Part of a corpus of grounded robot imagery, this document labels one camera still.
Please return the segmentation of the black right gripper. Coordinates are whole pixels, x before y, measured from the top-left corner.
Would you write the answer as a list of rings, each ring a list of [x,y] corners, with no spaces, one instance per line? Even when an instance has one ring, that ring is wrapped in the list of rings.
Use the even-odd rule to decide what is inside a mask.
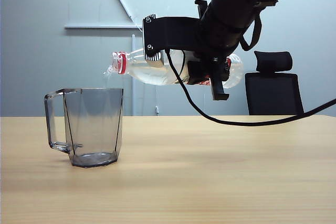
[[[199,38],[206,47],[194,51],[197,61],[189,61],[189,85],[211,85],[214,100],[227,100],[223,82],[229,77],[226,58],[239,44],[251,49],[261,32],[260,0],[195,0],[198,7]]]

